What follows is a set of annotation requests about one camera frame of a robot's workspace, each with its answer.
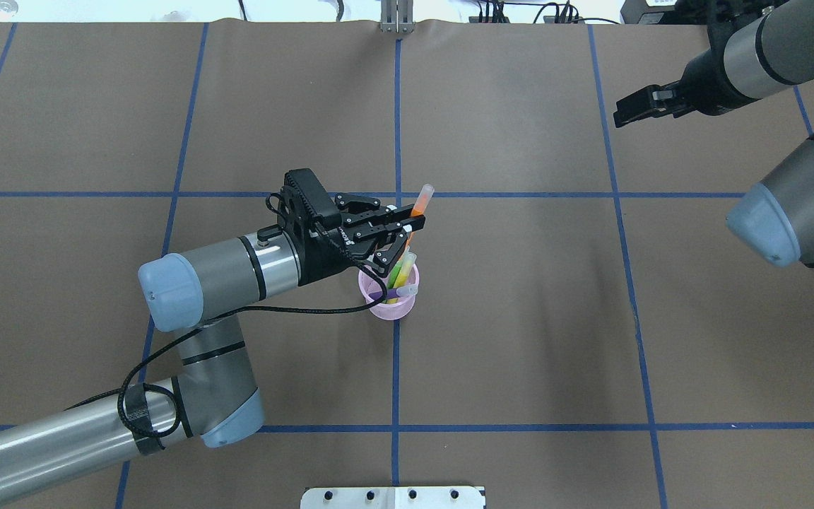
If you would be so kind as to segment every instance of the white metal plate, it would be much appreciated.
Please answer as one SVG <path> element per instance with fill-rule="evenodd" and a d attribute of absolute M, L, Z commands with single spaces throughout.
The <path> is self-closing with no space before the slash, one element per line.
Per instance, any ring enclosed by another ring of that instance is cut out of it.
<path fill-rule="evenodd" d="M 313 488 L 301 497 L 300 509 L 485 509 L 485 487 Z"/>

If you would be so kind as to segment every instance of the pink cup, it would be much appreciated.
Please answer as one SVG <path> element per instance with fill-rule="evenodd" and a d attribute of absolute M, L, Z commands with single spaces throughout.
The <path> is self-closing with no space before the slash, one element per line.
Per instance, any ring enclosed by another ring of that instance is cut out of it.
<path fill-rule="evenodd" d="M 356 279 L 358 285 L 360 287 L 360 293 L 362 293 L 362 297 L 366 299 L 366 303 L 371 303 L 372 299 L 369 298 L 369 294 L 374 292 L 380 292 L 382 288 L 379 287 L 378 283 L 375 283 L 370 277 L 360 271 L 358 275 L 358 279 Z M 420 283 L 420 270 L 417 268 L 416 264 L 413 264 L 413 268 L 410 270 L 410 277 L 407 278 L 407 284 L 419 284 Z M 397 320 L 398 318 L 403 318 L 407 316 L 407 313 L 413 309 L 413 304 L 416 302 L 416 296 L 410 297 L 401 297 L 398 299 L 397 303 L 394 304 L 376 304 L 369 308 L 372 314 L 378 316 L 383 320 Z"/>

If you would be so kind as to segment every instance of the cable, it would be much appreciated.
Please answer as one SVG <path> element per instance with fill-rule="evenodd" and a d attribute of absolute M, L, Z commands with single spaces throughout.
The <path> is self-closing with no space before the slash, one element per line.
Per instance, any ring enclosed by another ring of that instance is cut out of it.
<path fill-rule="evenodd" d="M 293 187 L 294 190 L 300 192 L 296 186 Z M 287 221 L 287 215 L 282 213 L 280 210 L 275 209 L 274 206 L 271 205 L 271 197 L 277 197 L 280 199 L 281 202 L 281 195 L 279 193 L 272 193 L 268 197 L 266 197 L 266 207 L 271 212 L 274 212 L 276 215 L 282 217 L 285 221 Z M 316 216 L 316 211 L 314 211 L 313 206 L 310 205 L 308 202 L 304 202 L 307 207 L 307 212 L 310 213 L 311 216 Z M 147 438 L 164 438 L 168 435 L 171 435 L 178 429 L 178 426 L 181 425 L 181 414 L 178 412 L 178 409 L 181 408 L 180 403 L 178 402 L 177 395 L 172 393 L 171 390 L 165 389 L 165 387 L 161 387 L 158 385 L 152 385 L 148 383 L 143 383 L 143 390 L 144 394 L 146 392 L 155 392 L 158 394 L 162 394 L 168 399 L 171 400 L 172 405 L 175 407 L 175 421 L 172 422 L 172 425 L 169 426 L 168 429 L 164 429 L 163 431 L 149 431 L 148 429 L 139 428 L 132 422 L 130 419 L 127 418 L 127 413 L 125 410 L 125 397 L 127 394 L 127 390 L 130 387 L 131 381 L 134 379 L 134 376 L 140 373 L 140 370 L 146 367 L 150 362 L 155 361 L 161 355 L 165 354 L 172 350 L 174 347 L 177 347 L 179 344 L 183 344 L 184 341 L 187 339 L 193 338 L 195 335 L 199 334 L 203 331 L 204 327 L 207 327 L 213 323 L 219 322 L 222 319 L 228 318 L 229 316 L 236 315 L 239 312 L 248 312 L 248 310 L 265 310 L 266 312 L 291 312 L 291 313 L 302 313 L 303 315 L 344 315 L 345 313 L 350 312 L 361 312 L 361 310 L 367 310 L 372 306 L 376 306 L 380 303 L 385 302 L 388 299 L 388 286 L 382 278 L 378 277 L 369 267 L 366 267 L 365 263 L 360 262 L 358 259 L 353 257 L 352 252 L 348 251 L 348 249 L 344 248 L 338 242 L 333 240 L 329 235 L 329 232 L 326 231 L 325 228 L 321 225 L 320 222 L 314 223 L 314 228 L 316 231 L 329 242 L 330 245 L 336 248 L 342 258 L 348 260 L 348 262 L 352 265 L 352 267 L 357 267 L 360 271 L 364 274 L 368 275 L 376 284 L 381 288 L 382 295 L 378 297 L 378 299 L 373 300 L 371 303 L 365 303 L 359 306 L 353 306 L 350 308 L 339 308 L 339 309 L 309 309 L 309 308 L 290 308 L 290 307 L 276 307 L 276 306 L 261 306 L 261 305 L 251 305 L 251 306 L 243 306 L 235 310 L 230 310 L 229 312 L 224 312 L 222 315 L 218 315 L 209 319 L 208 321 L 204 322 L 203 326 L 197 329 L 192 329 L 190 332 L 184 333 L 174 341 L 171 341 L 170 344 L 165 345 L 155 353 L 149 355 L 144 360 L 140 361 L 138 365 L 136 365 L 133 370 L 130 370 L 125 377 L 125 380 L 122 381 L 122 386 L 119 389 L 109 390 L 107 392 L 103 392 L 93 397 L 88 397 L 84 399 L 83 402 L 77 403 L 76 405 L 69 406 L 68 409 L 75 409 L 78 406 L 86 405 L 87 403 L 93 403 L 97 400 L 104 399 L 104 397 L 109 397 L 117 394 L 117 413 L 119 414 L 119 420 L 122 422 L 122 425 L 125 428 L 129 429 L 130 432 L 136 435 L 142 435 L 142 437 Z"/>
<path fill-rule="evenodd" d="M 548 4 L 553 4 L 554 2 L 549 2 L 546 4 L 533 4 L 529 2 L 500 2 L 502 6 L 529 6 L 529 7 L 541 7 L 541 6 L 548 6 Z"/>
<path fill-rule="evenodd" d="M 83 402 L 75 403 L 74 405 L 68 406 L 68 408 L 65 409 L 65 410 L 76 409 L 76 408 L 78 408 L 78 406 L 84 406 L 87 403 L 99 402 L 99 400 L 103 399 L 103 397 L 114 396 L 117 393 L 119 393 L 118 389 L 107 390 L 106 392 L 103 392 L 101 394 L 97 394 L 96 396 L 88 397 L 87 399 L 84 399 Z"/>
<path fill-rule="evenodd" d="M 546 7 L 549 6 L 555 6 L 555 19 L 557 19 L 558 9 L 560 9 L 561 6 L 558 6 L 558 4 L 556 4 L 555 2 L 549 2 L 548 4 L 543 4 L 542 7 L 539 9 L 539 12 L 536 13 L 536 18 L 533 19 L 533 25 L 535 25 L 536 22 L 539 21 L 539 16 L 542 16 L 542 12 L 546 9 Z"/>
<path fill-rule="evenodd" d="M 570 13 L 571 13 L 571 4 L 568 2 L 565 4 L 565 6 L 563 6 L 561 12 L 555 13 L 555 20 L 552 23 L 564 23 L 565 20 L 568 19 L 567 17 L 570 15 Z"/>
<path fill-rule="evenodd" d="M 506 23 L 507 19 L 505 18 L 505 5 L 500 4 L 495 0 L 495 23 Z"/>
<path fill-rule="evenodd" d="M 581 21 L 607 21 L 608 23 L 613 23 L 613 25 L 621 25 L 621 23 L 618 23 L 613 19 L 607 19 L 607 18 L 576 18 L 576 19 L 574 19 L 573 21 L 571 21 L 569 23 L 579 23 Z"/>

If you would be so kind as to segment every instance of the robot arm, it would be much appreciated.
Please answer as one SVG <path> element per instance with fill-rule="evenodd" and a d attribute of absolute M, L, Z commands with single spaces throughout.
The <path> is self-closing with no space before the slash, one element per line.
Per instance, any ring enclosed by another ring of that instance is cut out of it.
<path fill-rule="evenodd" d="M 814 79 L 814 0 L 790 0 L 742 28 L 712 23 L 716 2 L 708 4 L 711 47 L 679 81 L 619 100 L 617 127 L 689 112 L 721 115 Z M 746 193 L 727 225 L 772 264 L 800 260 L 814 271 L 814 134 Z"/>
<path fill-rule="evenodd" d="M 249 437 L 261 428 L 263 411 L 235 313 L 355 265 L 387 275 L 409 234 L 425 223 L 425 216 L 410 217 L 412 206 L 330 197 L 311 170 L 285 174 L 271 197 L 278 199 L 277 209 L 269 206 L 275 225 L 140 267 L 156 327 L 177 337 L 148 360 L 177 344 L 183 373 L 129 384 L 144 361 L 121 390 L 0 432 L 0 505 L 194 435 L 208 447 Z"/>

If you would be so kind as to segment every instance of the black cable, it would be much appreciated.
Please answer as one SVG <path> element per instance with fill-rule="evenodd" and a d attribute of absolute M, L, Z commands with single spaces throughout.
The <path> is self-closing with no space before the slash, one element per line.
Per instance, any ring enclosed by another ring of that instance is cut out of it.
<path fill-rule="evenodd" d="M 293 188 L 295 191 L 300 193 L 300 190 L 297 189 L 297 187 Z M 283 217 L 285 221 L 287 221 L 287 217 L 285 217 L 283 213 L 280 212 L 280 210 L 275 209 L 275 207 L 271 205 L 271 197 L 278 197 L 278 199 L 281 200 L 280 194 L 278 193 L 269 194 L 266 197 L 266 207 L 272 212 L 274 212 L 276 215 Z M 316 216 L 316 211 L 314 211 L 313 206 L 311 206 L 310 203 L 306 201 L 304 202 L 304 204 L 307 207 L 307 212 L 310 213 L 311 216 Z M 224 312 L 222 313 L 222 315 L 215 316 L 212 319 L 204 322 L 203 326 L 207 327 L 214 322 L 220 321 L 224 318 L 228 318 L 229 316 L 232 315 L 236 315 L 239 312 L 246 312 L 246 310 L 267 310 L 267 312 L 293 312 L 293 313 L 302 313 L 303 315 L 344 315 L 345 313 L 361 312 L 361 310 L 368 310 L 372 306 L 376 306 L 380 303 L 383 303 L 385 300 L 388 299 L 388 286 L 385 283 L 385 281 L 382 280 L 382 278 L 378 277 L 378 275 L 376 275 L 369 267 L 366 267 L 366 264 L 354 258 L 352 252 L 348 251 L 348 249 L 344 248 L 338 242 L 335 242 L 335 240 L 333 240 L 331 236 L 329 236 L 329 232 L 327 232 L 326 229 L 323 228 L 320 222 L 317 221 L 316 223 L 314 223 L 314 228 L 316 228 L 316 231 L 323 238 L 325 238 L 326 241 L 329 242 L 329 244 L 331 244 L 333 247 L 336 248 L 337 251 L 340 252 L 342 258 L 348 260 L 349 263 L 353 265 L 353 267 L 357 267 L 360 271 L 362 271 L 364 274 L 368 275 L 373 281 L 375 281 L 376 284 L 378 284 L 378 286 L 382 290 L 382 295 L 378 297 L 378 299 L 373 300 L 371 303 L 365 303 L 360 306 L 339 309 L 288 308 L 288 307 L 257 306 L 257 305 L 243 306 L 235 310 L 230 310 L 229 312 Z M 183 344 L 183 342 L 187 341 L 187 339 L 193 338 L 195 335 L 199 334 L 202 331 L 203 328 L 193 329 L 193 331 L 183 334 L 174 341 L 171 341 L 170 344 L 165 345 L 155 353 L 149 355 L 144 360 L 140 361 L 140 363 L 136 365 L 133 368 L 133 370 L 130 370 L 130 373 L 127 373 L 127 376 L 125 377 L 125 380 L 122 381 L 122 386 L 119 387 L 119 389 L 110 390 L 107 392 L 103 392 L 100 395 L 90 397 L 90 399 L 85 399 L 84 402 L 77 403 L 77 405 L 71 406 L 71 408 L 75 408 L 75 406 L 81 406 L 91 402 L 96 402 L 96 400 L 103 399 L 103 397 L 111 396 L 112 394 L 117 394 L 118 396 L 117 413 L 119 414 L 119 419 L 122 420 L 122 425 L 124 425 L 125 428 L 129 429 L 129 431 L 135 433 L 136 435 L 142 435 L 142 437 L 147 438 L 164 438 L 167 437 L 168 435 L 171 435 L 172 433 L 174 433 L 175 429 L 178 429 L 178 426 L 180 426 L 181 424 L 181 414 L 180 412 L 178 412 L 178 409 L 180 409 L 181 406 L 178 402 L 177 395 L 175 395 L 175 393 L 172 393 L 172 391 L 165 389 L 165 387 L 152 385 L 148 383 L 143 384 L 144 393 L 146 393 L 146 391 L 150 391 L 163 394 L 164 396 L 168 397 L 168 399 L 171 400 L 172 405 L 175 406 L 175 421 L 174 423 L 172 423 L 170 428 L 165 429 L 164 431 L 148 431 L 148 429 L 142 429 L 139 428 L 139 426 L 134 425 L 132 422 L 130 422 L 130 419 L 127 418 L 127 413 L 125 412 L 124 408 L 127 389 L 130 387 L 130 382 L 134 379 L 134 376 L 140 373 L 140 370 L 143 370 L 143 368 L 145 368 L 146 365 L 148 365 L 152 361 L 155 361 L 161 355 L 165 354 L 165 352 L 172 350 L 172 348 L 174 347 L 177 347 L 177 345 Z"/>
<path fill-rule="evenodd" d="M 99 400 L 103 399 L 103 397 L 114 396 L 117 393 L 119 393 L 118 389 L 107 390 L 106 392 L 103 392 L 101 394 L 97 394 L 96 396 L 88 397 L 87 399 L 84 399 L 83 402 L 76 403 L 74 405 L 68 406 L 68 408 L 65 409 L 65 410 L 76 409 L 76 408 L 78 408 L 78 406 L 84 406 L 87 403 L 99 402 Z"/>
<path fill-rule="evenodd" d="M 243 20 L 249 21 L 247 19 L 247 7 L 243 6 L 243 0 L 238 0 L 238 6 L 240 6 L 240 15 L 243 16 Z"/>
<path fill-rule="evenodd" d="M 549 6 L 549 4 L 553 4 L 554 2 L 548 2 L 546 4 L 533 4 L 529 2 L 500 2 L 503 6 L 529 6 L 529 7 L 541 7 L 541 6 Z"/>
<path fill-rule="evenodd" d="M 613 25 L 621 25 L 621 23 L 618 23 L 613 19 L 607 19 L 607 18 L 578 18 L 578 19 L 573 20 L 570 23 L 578 23 L 578 22 L 581 22 L 581 21 L 607 21 L 608 23 L 613 23 Z"/>
<path fill-rule="evenodd" d="M 548 4 L 543 4 L 542 7 L 539 9 L 539 12 L 536 13 L 536 17 L 534 17 L 534 19 L 533 19 L 533 25 L 535 25 L 536 22 L 539 21 L 539 16 L 542 16 L 542 12 L 546 9 L 546 7 L 549 7 L 549 6 L 555 6 L 555 19 L 557 19 L 557 17 L 558 17 L 558 9 L 560 9 L 561 6 L 558 6 L 558 4 L 555 3 L 555 2 L 549 2 Z"/>

